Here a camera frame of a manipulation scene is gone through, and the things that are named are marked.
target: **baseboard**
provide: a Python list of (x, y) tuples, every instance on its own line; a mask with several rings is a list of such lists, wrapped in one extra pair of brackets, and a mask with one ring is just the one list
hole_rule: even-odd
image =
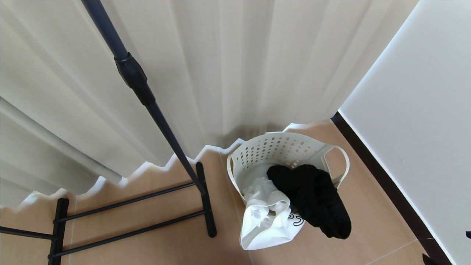
[(347, 139), (358, 156), (360, 156), (361, 160), (366, 167), (368, 167), (379, 185), (386, 192), (394, 206), (398, 209), (399, 213), (415, 234), (416, 238), (422, 244), (425, 251), (429, 254), (430, 258), (439, 265), (451, 264), (450, 260), (440, 248), (437, 241), (433, 238), (422, 219), (417, 215), (390, 176), (386, 173), (383, 167), (381, 167), (378, 161), (376, 161), (374, 156), (340, 113), (337, 112), (331, 120), (342, 133), (343, 137)]

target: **floor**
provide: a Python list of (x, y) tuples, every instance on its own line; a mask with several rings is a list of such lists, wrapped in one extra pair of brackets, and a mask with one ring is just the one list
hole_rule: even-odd
[[(227, 155), (206, 149), (204, 164), (214, 217), (216, 238), (207, 236), (204, 217), (91, 248), (62, 258), (63, 265), (128, 264), (349, 264), (422, 265), (426, 253), (375, 178), (331, 121), (308, 129), (290, 130), (342, 147), (351, 162), (350, 172), (339, 194), (352, 220), (346, 240), (329, 239), (318, 228), (306, 224), (295, 240), (284, 245), (244, 251), (239, 246), (244, 204), (228, 179)], [(344, 170), (343, 156), (336, 150), (327, 155), (332, 175)], [(179, 162), (168, 171), (151, 167), (120, 187), (108, 182), (87, 194), (70, 199), (69, 214), (79, 213), (188, 182)], [(1, 210), (1, 225), (51, 233), (56, 195), (38, 196), (20, 210)], [(96, 215), (67, 222), (65, 249), (156, 224), (202, 209), (196, 187), (175, 191)], [(12, 235), (0, 236), (0, 265), (42, 265), (47, 263), (49, 241)]]

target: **clothes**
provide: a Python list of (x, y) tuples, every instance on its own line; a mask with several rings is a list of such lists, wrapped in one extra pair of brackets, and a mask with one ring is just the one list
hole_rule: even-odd
[(276, 165), (268, 169), (267, 176), (309, 224), (329, 238), (350, 236), (350, 217), (327, 172), (313, 165), (293, 170)]

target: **garment rack pole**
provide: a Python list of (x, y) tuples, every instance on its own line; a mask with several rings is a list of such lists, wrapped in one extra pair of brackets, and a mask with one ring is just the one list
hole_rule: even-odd
[[(175, 155), (178, 157), (186, 172), (190, 176), (193, 182), (183, 184), (180, 186), (172, 187), (166, 190), (160, 190), (153, 192), (147, 195), (129, 199), (126, 201), (114, 203), (105, 207), (100, 207), (97, 209), (89, 210), (83, 213), (74, 214), (67, 216), (67, 209), (69, 206), (69, 200), (65, 198), (60, 198), (57, 200), (56, 215), (53, 221), (54, 227), (52, 234), (38, 233), (27, 230), (20, 230), (14, 228), (8, 228), (0, 226), (0, 233), (25, 236), (31, 238), (39, 239), (48, 239), (51, 240), (50, 252), (48, 255), (48, 265), (60, 265), (62, 256), (75, 253), (78, 251), (86, 250), (89, 248), (101, 246), (107, 243), (111, 243), (117, 240), (125, 239), (134, 235), (138, 235), (144, 232), (148, 232), (157, 228), (161, 228), (170, 224), (181, 222), (189, 218), (196, 216), (204, 215), (206, 220), (206, 229), (210, 237), (215, 237), (217, 235), (216, 224), (214, 222), (214, 216), (211, 209), (211, 201), (208, 193), (208, 187), (206, 185), (206, 178), (204, 176), (204, 168), (201, 162), (196, 163), (196, 173), (191, 167), (187, 157), (185, 156), (183, 150), (181, 149), (175, 135), (173, 134), (170, 126), (168, 125), (165, 117), (157, 105), (155, 97), (147, 84), (147, 77), (144, 73), (144, 70), (141, 68), (139, 63), (135, 58), (126, 50), (123, 42), (121, 41), (116, 29), (113, 26), (108, 14), (106, 13), (103, 4), (99, 0), (82, 0), (86, 10), (88, 11), (90, 17), (92, 18), (95, 26), (100, 31), (103, 39), (107, 43), (109, 49), (114, 55), (114, 61), (118, 72), (123, 78), (124, 82), (129, 86), (136, 96), (144, 105), (149, 114), (152, 116), (153, 120), (159, 127), (160, 131), (164, 135), (165, 139), (169, 143), (172, 150), (175, 152)], [(169, 193), (172, 191), (184, 189), (187, 187), (196, 186), (201, 194), (201, 201), (203, 204), (203, 210), (196, 211), (194, 213), (180, 216), (168, 221), (164, 221), (158, 224), (154, 224), (145, 228), (141, 228), (135, 231), (131, 231), (125, 234), (114, 236), (108, 239), (96, 241), (90, 244), (83, 246), (71, 248), (68, 250), (63, 250), (63, 241), (65, 234), (65, 223), (66, 221), (100, 213), (103, 211), (111, 210), (120, 206), (124, 206), (130, 203), (138, 202), (144, 199), (153, 198), (158, 195)]]

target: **white plastic basket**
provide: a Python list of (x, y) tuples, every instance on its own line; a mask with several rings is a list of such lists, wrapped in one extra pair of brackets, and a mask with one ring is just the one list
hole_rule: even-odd
[(330, 174), (325, 154), (333, 148), (342, 152), (346, 163), (345, 172), (332, 179), (334, 186), (338, 188), (350, 168), (347, 153), (338, 146), (328, 145), (293, 132), (267, 133), (243, 143), (227, 158), (227, 172), (245, 203), (242, 191), (253, 182), (254, 178), (266, 175), (270, 166), (284, 165), (295, 168), (309, 164)]

